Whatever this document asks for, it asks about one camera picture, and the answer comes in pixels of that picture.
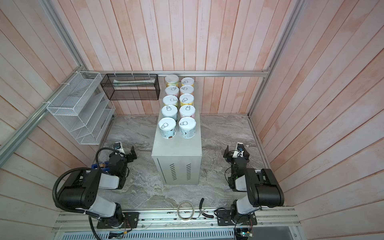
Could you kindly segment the grey metal cabinet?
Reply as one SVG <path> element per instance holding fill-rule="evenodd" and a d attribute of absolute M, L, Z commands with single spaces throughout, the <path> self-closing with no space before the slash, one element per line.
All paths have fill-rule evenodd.
<path fill-rule="evenodd" d="M 165 185 L 197 185 L 202 164 L 202 131 L 200 118 L 200 101 L 198 91 L 194 92 L 194 107 L 196 108 L 196 134 L 190 139 L 180 135 L 178 113 L 176 135 L 171 139 L 161 137 L 158 127 L 164 118 L 160 111 L 152 150 L 152 158 Z"/>

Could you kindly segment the yellow label can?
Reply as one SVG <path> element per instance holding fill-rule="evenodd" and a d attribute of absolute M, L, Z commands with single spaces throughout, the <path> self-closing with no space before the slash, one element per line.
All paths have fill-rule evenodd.
<path fill-rule="evenodd" d="M 194 83 L 195 83 L 195 80 L 193 78 L 190 78 L 190 77 L 186 77 L 186 78 L 183 78 L 181 80 L 181 84 L 182 86 L 194 86 Z"/>

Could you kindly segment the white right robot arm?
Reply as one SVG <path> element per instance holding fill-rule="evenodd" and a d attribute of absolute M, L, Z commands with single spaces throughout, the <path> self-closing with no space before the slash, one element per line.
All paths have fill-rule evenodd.
<path fill-rule="evenodd" d="M 229 210 L 221 208 L 215 211 L 219 226 L 256 225 L 254 212 L 284 205 L 284 194 L 273 171 L 247 167 L 250 154 L 244 144 L 237 143 L 235 150 L 227 147 L 223 158 L 231 164 L 231 175 L 227 177 L 230 189 L 246 195 L 235 200 Z"/>

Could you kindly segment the pink label can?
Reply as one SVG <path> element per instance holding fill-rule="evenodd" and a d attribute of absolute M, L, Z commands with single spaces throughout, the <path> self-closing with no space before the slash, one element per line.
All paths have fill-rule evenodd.
<path fill-rule="evenodd" d="M 190 86 L 190 85 L 184 85 L 184 86 L 180 87 L 180 93 L 182 95 L 184 95 L 184 94 L 193 95 L 194 94 L 194 90 L 195 90 L 194 87 Z"/>

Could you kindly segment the black mesh wall basket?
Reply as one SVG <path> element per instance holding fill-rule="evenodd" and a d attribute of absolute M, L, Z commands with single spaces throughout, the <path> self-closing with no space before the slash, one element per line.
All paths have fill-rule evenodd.
<path fill-rule="evenodd" d="M 101 87 L 109 100 L 158 100 L 160 84 L 156 74 L 106 74 Z"/>

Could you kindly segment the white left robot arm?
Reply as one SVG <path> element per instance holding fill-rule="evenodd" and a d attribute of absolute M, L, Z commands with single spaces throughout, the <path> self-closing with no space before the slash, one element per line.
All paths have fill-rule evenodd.
<path fill-rule="evenodd" d="M 98 220 L 98 229 L 137 227 L 138 212 L 124 212 L 119 203 L 111 202 L 98 194 L 99 190 L 121 190 L 130 169 L 128 164 L 137 159 L 134 148 L 126 153 L 121 143 L 109 148 L 109 160 L 101 163 L 100 148 L 92 168 L 75 168 L 63 173 L 54 183 L 52 197 L 55 206 L 65 212 L 84 214 L 89 221 Z"/>

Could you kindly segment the black handled pliers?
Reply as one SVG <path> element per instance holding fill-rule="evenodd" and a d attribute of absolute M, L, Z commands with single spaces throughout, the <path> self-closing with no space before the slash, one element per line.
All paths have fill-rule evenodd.
<path fill-rule="evenodd" d="M 199 216 L 203 216 L 205 218 L 213 219 L 214 218 L 213 215 L 209 215 L 209 214 L 205 213 L 204 210 L 203 210 L 204 200 L 205 200 L 204 198 L 201 198 L 200 203 L 199 203 Z"/>

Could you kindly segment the grey label can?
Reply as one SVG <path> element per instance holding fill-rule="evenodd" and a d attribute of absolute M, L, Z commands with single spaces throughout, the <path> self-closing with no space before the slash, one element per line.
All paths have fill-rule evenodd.
<path fill-rule="evenodd" d="M 190 139 L 196 134 L 196 121 L 191 117 L 183 117 L 179 121 L 180 135 L 184 139 Z"/>

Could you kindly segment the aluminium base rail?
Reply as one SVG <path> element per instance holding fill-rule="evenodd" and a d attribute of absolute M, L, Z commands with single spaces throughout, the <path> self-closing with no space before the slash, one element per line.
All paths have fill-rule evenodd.
<path fill-rule="evenodd" d="M 304 240 L 306 236 L 297 213 L 292 207 L 282 207 L 254 212 L 257 224 L 240 226 L 219 226 L 214 208 L 206 208 L 205 212 L 213 215 L 213 219 L 199 216 L 195 210 L 194 217 L 182 221 L 177 216 L 177 209 L 157 210 L 125 210 L 138 212 L 138 225 L 133 230 L 126 227 L 120 229 L 98 229 L 98 220 L 89 221 L 80 214 L 61 213 L 54 224 L 53 233 L 58 240 L 93 240 L 95 237 L 90 225 L 102 240 L 204 240 L 223 239 L 292 239 Z"/>

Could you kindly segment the white lid can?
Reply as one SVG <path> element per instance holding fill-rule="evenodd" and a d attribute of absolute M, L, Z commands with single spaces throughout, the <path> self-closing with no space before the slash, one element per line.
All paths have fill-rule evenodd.
<path fill-rule="evenodd" d="M 179 109 L 181 118 L 190 117 L 195 118 L 196 108 L 192 105 L 183 105 Z"/>

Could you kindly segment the floor can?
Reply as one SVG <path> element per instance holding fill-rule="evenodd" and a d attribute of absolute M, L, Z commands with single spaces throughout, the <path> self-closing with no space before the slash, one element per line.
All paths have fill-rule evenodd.
<path fill-rule="evenodd" d="M 172 118 L 178 120 L 178 108 L 174 105 L 166 105 L 162 107 L 161 112 L 164 118 Z"/>
<path fill-rule="evenodd" d="M 179 107 L 179 99 L 178 99 L 178 97 L 176 97 L 174 95 L 168 95 L 168 96 L 163 97 L 163 104 L 164 104 L 164 106 L 172 105 L 172 106 L 175 106 L 178 108 Z"/>
<path fill-rule="evenodd" d="M 176 121 L 170 117 L 162 118 L 158 123 L 158 127 L 160 129 L 161 137 L 164 139 L 171 139 L 177 133 Z"/>
<path fill-rule="evenodd" d="M 195 97 L 192 94 L 182 94 L 179 97 L 180 106 L 191 105 L 194 106 Z"/>

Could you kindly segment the blue tape dispenser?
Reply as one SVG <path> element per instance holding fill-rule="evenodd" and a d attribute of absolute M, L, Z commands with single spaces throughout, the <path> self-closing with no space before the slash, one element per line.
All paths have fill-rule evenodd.
<path fill-rule="evenodd" d="M 105 174 L 110 174 L 110 167 L 109 167 L 110 162 L 101 162 L 99 164 L 93 164 L 91 166 L 92 169 L 97 169 L 98 167 L 101 167 L 102 172 Z"/>

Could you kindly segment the tall yellow peach can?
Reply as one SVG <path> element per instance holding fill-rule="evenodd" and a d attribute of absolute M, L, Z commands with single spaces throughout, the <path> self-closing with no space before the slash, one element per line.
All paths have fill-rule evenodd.
<path fill-rule="evenodd" d="M 179 87 L 179 77 L 171 74 L 165 76 L 166 87 Z"/>

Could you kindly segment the clear tape roll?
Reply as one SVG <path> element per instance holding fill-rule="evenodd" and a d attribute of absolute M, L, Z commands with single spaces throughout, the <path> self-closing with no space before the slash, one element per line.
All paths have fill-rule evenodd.
<path fill-rule="evenodd" d="M 182 221 L 189 221 L 195 215 L 194 205 L 190 201 L 183 201 L 177 207 L 177 216 Z"/>

